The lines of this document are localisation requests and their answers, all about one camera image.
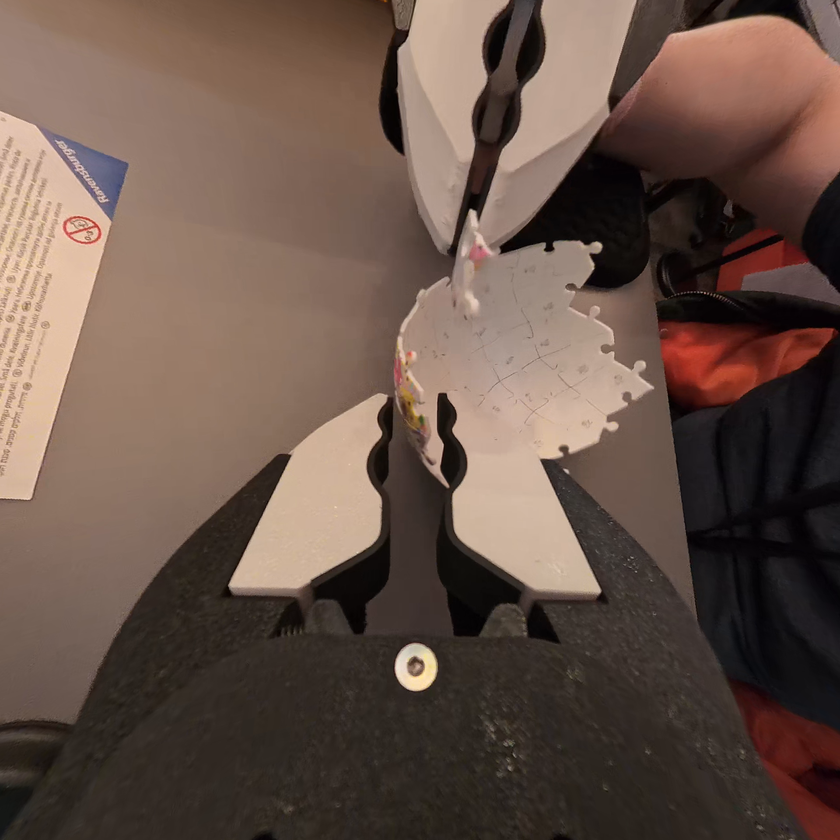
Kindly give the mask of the half built puzzle ball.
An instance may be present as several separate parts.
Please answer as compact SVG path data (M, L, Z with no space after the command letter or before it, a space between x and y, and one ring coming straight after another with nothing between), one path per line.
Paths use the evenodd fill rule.
M557 241L470 264L471 292L445 277L420 290L395 341L395 398L421 462L447 486L440 393L501 421L543 459L597 445L613 416L654 390L646 363L615 358L614 331L572 306L600 243Z

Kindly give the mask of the small curved puzzle piece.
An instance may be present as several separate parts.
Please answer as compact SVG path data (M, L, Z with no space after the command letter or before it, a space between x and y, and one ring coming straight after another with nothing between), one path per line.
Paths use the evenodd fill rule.
M496 258L497 254L481 233L476 210L470 208L456 246L455 265L450 278L453 307L464 319L470 319L479 312L480 304L474 292L476 274L485 262Z

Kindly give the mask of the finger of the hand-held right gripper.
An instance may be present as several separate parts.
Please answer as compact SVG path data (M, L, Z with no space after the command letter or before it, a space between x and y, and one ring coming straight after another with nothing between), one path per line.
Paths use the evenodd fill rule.
M476 151L474 110L487 85L487 32L509 2L417 1L396 53L404 155L437 250L457 244Z
M459 210L500 246L537 215L609 113L635 2L507 2L480 41L486 84Z

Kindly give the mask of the person's dark blue shirt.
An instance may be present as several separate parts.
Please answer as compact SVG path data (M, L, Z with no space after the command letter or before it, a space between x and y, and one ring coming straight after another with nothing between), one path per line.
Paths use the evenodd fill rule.
M838 729L838 339L673 433L697 615L721 666Z

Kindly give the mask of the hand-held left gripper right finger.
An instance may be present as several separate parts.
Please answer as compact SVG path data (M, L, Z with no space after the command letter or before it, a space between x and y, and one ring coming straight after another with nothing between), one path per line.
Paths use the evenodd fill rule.
M447 485L437 574L456 631L499 606L595 602L602 588L536 451L456 392L437 396Z

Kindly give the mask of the black jacket with orange lining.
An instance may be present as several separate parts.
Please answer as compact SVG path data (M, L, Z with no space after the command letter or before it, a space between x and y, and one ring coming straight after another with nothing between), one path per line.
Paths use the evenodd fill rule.
M675 422L731 406L838 339L838 288L800 248L781 241L767 250L721 268L710 291L684 289L658 303ZM838 838L838 729L724 674L765 769L806 835Z

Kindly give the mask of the white instruction leaflet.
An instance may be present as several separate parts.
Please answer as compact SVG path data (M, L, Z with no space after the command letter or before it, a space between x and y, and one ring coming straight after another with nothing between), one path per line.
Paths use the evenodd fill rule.
M127 163L1 115L1 498L29 501Z

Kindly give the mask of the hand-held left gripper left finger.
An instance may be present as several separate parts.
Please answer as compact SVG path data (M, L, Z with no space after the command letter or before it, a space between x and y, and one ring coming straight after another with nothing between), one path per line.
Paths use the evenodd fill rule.
M229 593L290 598L304 613L335 601L352 630L365 630L390 572L392 433L393 399L375 394L294 447Z

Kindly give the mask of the black round ball stand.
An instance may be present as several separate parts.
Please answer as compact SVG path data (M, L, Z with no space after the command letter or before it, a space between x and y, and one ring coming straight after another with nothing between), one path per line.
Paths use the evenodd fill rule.
M72 726L17 721L1 726L2 830L24 807L66 744Z

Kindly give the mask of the person's right hand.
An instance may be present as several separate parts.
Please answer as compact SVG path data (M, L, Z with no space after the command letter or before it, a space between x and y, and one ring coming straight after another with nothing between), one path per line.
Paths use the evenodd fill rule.
M822 188L794 186L784 147L836 72L814 38L783 17L677 33L606 119L595 149L663 179L707 179L793 236Z

